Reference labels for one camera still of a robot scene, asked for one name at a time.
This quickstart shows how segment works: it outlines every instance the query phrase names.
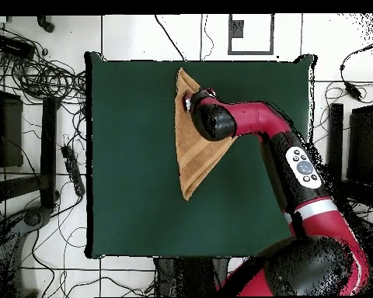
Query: green tabletop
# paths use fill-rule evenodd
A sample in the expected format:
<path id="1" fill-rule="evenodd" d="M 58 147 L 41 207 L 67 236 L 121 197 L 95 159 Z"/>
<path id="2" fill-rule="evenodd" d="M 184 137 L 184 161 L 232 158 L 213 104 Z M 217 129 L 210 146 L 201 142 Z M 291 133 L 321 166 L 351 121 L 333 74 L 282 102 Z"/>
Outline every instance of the green tabletop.
<path id="1" fill-rule="evenodd" d="M 174 132 L 182 67 L 225 102 L 277 104 L 307 134 L 309 71 L 297 63 L 92 61 L 92 257 L 243 256 L 290 236 L 254 136 L 240 137 L 185 201 Z"/>

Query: floor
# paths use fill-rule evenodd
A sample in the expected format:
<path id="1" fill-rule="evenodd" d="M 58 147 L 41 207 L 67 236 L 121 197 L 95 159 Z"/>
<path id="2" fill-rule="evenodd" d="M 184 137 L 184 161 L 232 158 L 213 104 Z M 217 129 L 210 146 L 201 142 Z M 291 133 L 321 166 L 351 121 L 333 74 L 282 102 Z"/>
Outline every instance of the floor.
<path id="1" fill-rule="evenodd" d="M 274 20 L 274 53 L 272 55 L 228 55 L 228 15 L 226 14 L 193 14 L 181 16 L 158 16 L 180 52 L 188 61 L 257 61 L 278 60 L 293 61 L 301 54 L 315 54 L 318 63 L 315 68 L 315 126 L 320 122 L 322 111 L 326 108 L 325 90 L 332 81 L 340 80 L 339 67 L 343 59 L 351 52 L 373 42 L 373 20 L 361 15 L 347 14 L 276 14 Z M 270 19 L 261 15 L 234 15 L 234 20 L 245 20 L 244 39 L 251 38 L 252 43 L 234 42 L 232 47 L 244 51 L 261 51 L 268 47 L 267 39 L 257 37 L 256 31 L 263 35 L 270 31 Z M 85 51 L 97 51 L 108 61 L 130 59 L 171 61 L 179 60 L 180 55 L 169 42 L 165 33 L 155 21 L 153 15 L 146 16 L 52 16 L 55 25 L 53 33 L 44 32 L 35 17 L 12 17 L 6 29 L 20 33 L 28 39 L 38 41 L 47 48 L 47 59 L 56 60 L 71 66 L 76 73 L 85 70 L 83 54 Z M 353 56 L 344 70 L 344 77 L 359 84 L 373 83 L 373 50 Z M 5 90 L 15 92 L 11 77 L 5 77 Z M 367 87 L 367 98 L 373 99 L 373 87 Z M 337 97 L 340 91 L 334 89 L 329 97 Z M 344 110 L 361 107 L 361 104 L 349 96 L 338 100 L 344 104 Z M 38 126 L 41 123 L 41 108 L 25 105 L 23 108 L 23 131 L 35 130 L 40 136 Z M 58 143 L 63 144 L 66 138 L 74 134 L 72 114 L 78 111 L 77 105 L 68 105 L 58 111 Z M 344 118 L 348 127 L 349 116 Z M 79 128 L 85 133 L 85 126 Z M 349 131 L 345 130 L 345 149 L 347 149 Z M 314 129 L 314 140 L 324 137 L 326 130 L 321 126 Z M 85 162 L 85 142 L 75 143 L 78 162 Z M 326 161 L 326 138 L 315 144 Z M 23 148 L 28 154 L 33 167 L 40 170 L 40 140 L 34 133 L 23 134 Z M 343 156 L 344 174 L 347 168 L 347 154 Z M 80 166 L 85 174 L 85 166 Z M 11 179 L 31 175 L 27 162 L 21 168 L 7 168 L 2 179 Z M 61 190 L 61 209 L 73 205 L 77 199 L 64 161 L 60 154 L 57 160 L 57 189 Z M 30 200 L 37 198 L 38 193 L 10 199 L 2 204 L 1 211 L 6 215 L 23 208 Z M 58 224 L 61 225 L 61 236 Z M 66 293 L 69 297 L 123 296 L 129 293 L 127 287 L 144 290 L 154 278 L 154 265 L 151 258 L 104 257 L 87 259 L 84 255 L 86 211 L 85 200 L 71 212 L 65 212 L 51 220 L 40 231 L 36 256 L 54 270 L 53 284 L 46 296 L 62 298 L 63 292 L 58 289 L 61 275 L 66 271 Z M 38 288 L 40 296 L 51 281 L 52 273 L 35 262 L 30 255 L 36 233 L 31 234 L 23 248 L 22 276 L 25 287 Z M 73 246 L 66 244 L 65 239 Z M 242 258 L 231 260 L 229 271 L 241 264 Z M 74 285 L 95 282 L 89 285 Z"/>

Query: cable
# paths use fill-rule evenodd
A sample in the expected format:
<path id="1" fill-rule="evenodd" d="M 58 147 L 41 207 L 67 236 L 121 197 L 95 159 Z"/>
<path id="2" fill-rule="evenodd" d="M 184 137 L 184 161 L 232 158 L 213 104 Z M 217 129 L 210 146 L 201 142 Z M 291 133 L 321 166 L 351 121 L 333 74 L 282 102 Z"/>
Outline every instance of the cable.
<path id="1" fill-rule="evenodd" d="M 209 53 L 208 55 L 205 55 L 205 56 L 203 57 L 203 60 L 202 60 L 202 61 L 204 61 L 204 59 L 205 59 L 206 57 L 209 57 L 209 56 L 211 55 L 211 52 L 212 52 L 213 49 L 214 49 L 214 42 L 213 42 L 213 39 L 211 39 L 211 38 L 209 37 L 209 35 L 207 34 L 207 32 L 206 32 L 207 18 L 208 18 L 208 14 L 206 14 L 206 21 L 204 22 L 204 34 L 206 34 L 206 37 L 209 38 L 210 41 L 211 41 L 211 49 L 210 49 L 210 53 Z"/>
<path id="2" fill-rule="evenodd" d="M 162 27 L 163 31 L 165 32 L 165 34 L 167 35 L 167 37 L 169 38 L 170 42 L 173 44 L 174 48 L 176 48 L 176 50 L 178 51 L 178 54 L 180 54 L 181 58 L 183 59 L 183 61 L 185 61 L 185 58 L 184 56 L 181 54 L 180 50 L 177 48 L 176 44 L 173 42 L 173 40 L 170 38 L 170 35 L 167 33 L 165 27 L 159 22 L 159 19 L 158 19 L 158 16 L 155 15 L 155 19 L 156 19 L 156 22 Z"/>
<path id="3" fill-rule="evenodd" d="M 346 61 L 348 61 L 348 59 L 354 55 L 354 54 L 358 54 L 360 52 L 363 52 L 363 51 L 366 51 L 366 50 L 370 50 L 373 48 L 373 43 L 369 44 L 368 46 L 366 47 L 363 47 L 359 50 L 356 50 L 356 51 L 353 51 L 352 53 L 350 53 L 349 55 L 347 55 L 344 60 L 343 60 L 343 63 L 340 65 L 340 75 L 341 75 L 341 79 L 343 80 L 343 83 L 345 85 L 345 89 L 346 91 L 348 92 L 348 94 L 350 94 L 350 96 L 354 99 L 356 99 L 358 102 L 363 102 L 365 104 L 368 104 L 367 102 L 364 102 L 362 101 L 362 95 L 361 95 L 361 92 L 359 91 L 359 87 L 348 82 L 348 81 L 345 81 L 344 80 L 344 76 L 343 76 L 343 70 L 345 69 L 345 63 Z"/>
<path id="4" fill-rule="evenodd" d="M 70 290 L 69 290 L 69 293 L 66 294 L 66 297 L 65 298 L 69 298 L 69 295 L 71 294 L 71 291 L 76 288 L 76 287 L 80 287 L 80 286 L 89 286 L 89 285 L 92 285 L 94 283 L 97 283 L 99 282 L 100 280 L 110 280 L 113 284 L 115 284 L 116 286 L 119 286 L 120 288 L 123 288 L 123 289 L 127 289 L 127 290 L 130 290 L 130 292 L 132 292 L 134 295 L 136 296 L 140 296 L 140 297 L 148 297 L 146 295 L 144 295 L 144 293 L 142 292 L 141 289 L 132 289 L 130 287 L 127 287 L 125 285 L 122 285 L 116 281 L 114 281 L 113 279 L 107 277 L 107 276 L 103 276 L 101 279 L 97 279 L 97 280 L 94 280 L 94 281 L 91 281 L 91 282 L 87 282 L 87 283 L 79 283 L 77 285 L 74 285 Z"/>
<path id="5" fill-rule="evenodd" d="M 331 83 L 328 84 L 328 86 L 326 87 L 326 90 L 325 90 L 325 100 L 326 100 L 326 104 L 327 104 L 327 107 L 322 111 L 321 113 L 321 116 L 319 118 L 319 124 L 317 124 L 316 126 L 313 127 L 313 129 L 321 126 L 327 133 L 329 132 L 324 126 L 323 124 L 329 119 L 329 108 L 330 106 L 337 102 L 337 100 L 339 100 L 340 98 L 344 97 L 345 95 L 348 95 L 348 92 L 344 93 L 343 94 L 343 89 L 341 87 L 333 87 L 333 88 L 329 88 L 332 84 L 336 83 L 337 81 L 333 81 Z M 368 94 L 366 92 L 366 90 L 363 88 L 364 86 L 368 86 L 368 87 L 373 87 L 373 84 L 365 84 L 365 85 L 360 85 L 359 88 L 363 89 L 365 91 L 365 96 L 363 97 L 366 98 L 366 95 Z M 340 91 L 340 95 L 338 95 L 337 97 L 329 97 L 328 96 L 328 92 L 332 91 L 332 90 L 339 90 Z M 367 101 L 367 102 L 364 102 L 364 101 L 361 101 L 365 104 L 370 104 L 370 103 L 373 103 L 373 100 L 371 101 Z M 323 115 L 327 112 L 327 117 L 322 121 L 322 118 L 323 118 Z"/>
<path id="6" fill-rule="evenodd" d="M 351 127 L 347 127 L 347 128 L 343 128 L 343 130 L 348 130 L 348 129 L 351 129 Z M 322 140 L 323 138 L 326 138 L 330 135 L 330 133 L 327 133 L 325 136 L 322 136 L 320 137 L 318 140 L 316 140 L 315 142 L 313 142 L 313 144 L 315 145 L 316 143 L 318 143 L 320 140 Z"/>
<path id="7" fill-rule="evenodd" d="M 4 136 L 2 136 L 2 138 L 5 139 L 5 140 L 7 140 L 10 144 L 14 145 L 15 147 L 19 148 L 19 149 L 23 152 L 23 154 L 24 154 L 25 157 L 26 157 L 26 160 L 27 160 L 28 163 L 29 163 L 30 168 L 32 169 L 32 172 L 33 172 L 33 174 L 34 174 L 34 177 L 35 177 L 36 180 L 37 180 L 37 185 L 38 185 L 38 187 L 39 187 L 39 190 L 41 190 L 40 179 L 39 179 L 39 177 L 37 176 L 36 171 L 34 170 L 34 167 L 32 166 L 32 164 L 31 164 L 31 162 L 30 162 L 30 159 L 29 159 L 28 155 L 26 154 L 26 152 L 25 152 L 25 151 L 24 151 L 24 150 L 23 150 L 19 145 L 17 145 L 17 144 L 14 143 L 13 141 L 9 140 L 8 138 L 6 138 L 6 137 L 4 137 Z"/>
<path id="8" fill-rule="evenodd" d="M 44 290 L 43 295 L 41 295 L 41 298 L 44 298 L 44 296 L 46 295 L 46 293 L 47 293 L 47 291 L 48 291 L 48 288 L 50 288 L 51 284 L 53 283 L 53 281 L 54 281 L 54 279 L 55 279 L 55 273 L 54 273 L 54 271 L 53 271 L 51 268 L 49 268 L 47 265 L 45 265 L 44 263 L 42 263 L 41 261 L 39 261 L 39 260 L 37 259 L 36 255 L 34 254 L 34 251 L 35 251 L 35 247 L 36 247 L 37 241 L 39 240 L 39 235 L 40 235 L 40 230 L 37 230 L 36 240 L 34 241 L 34 244 L 33 244 L 33 246 L 32 246 L 32 256 L 33 256 L 34 260 L 35 260 L 37 263 L 39 263 L 39 264 L 40 264 L 41 266 L 43 266 L 44 268 L 48 269 L 48 270 L 52 273 L 52 275 L 53 275 L 53 277 L 52 277 L 50 283 L 48 284 L 47 288 Z"/>

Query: folded cloth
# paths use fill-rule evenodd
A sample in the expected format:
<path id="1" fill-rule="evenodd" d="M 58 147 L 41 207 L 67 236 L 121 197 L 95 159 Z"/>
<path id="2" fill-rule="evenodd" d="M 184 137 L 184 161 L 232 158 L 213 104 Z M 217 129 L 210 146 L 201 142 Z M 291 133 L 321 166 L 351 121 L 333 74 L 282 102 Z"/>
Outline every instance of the folded cloth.
<path id="1" fill-rule="evenodd" d="M 236 138 L 227 137 L 215 142 L 205 140 L 197 132 L 183 104 L 183 96 L 197 92 L 200 86 L 180 68 L 176 87 L 176 153 L 181 191 L 187 201 Z"/>

